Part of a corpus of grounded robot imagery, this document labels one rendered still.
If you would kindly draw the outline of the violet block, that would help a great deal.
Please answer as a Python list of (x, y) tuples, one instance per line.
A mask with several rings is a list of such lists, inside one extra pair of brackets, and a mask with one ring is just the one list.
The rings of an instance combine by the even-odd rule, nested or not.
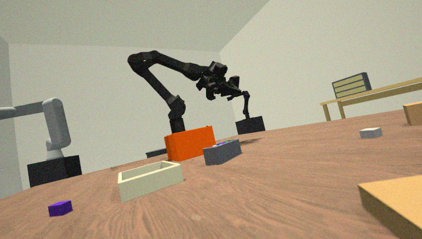
[(69, 201), (62, 201), (57, 202), (55, 204), (52, 204), (48, 206), (49, 210), (49, 217), (56, 217), (56, 216), (62, 216), (65, 215), (73, 210), (71, 200)]

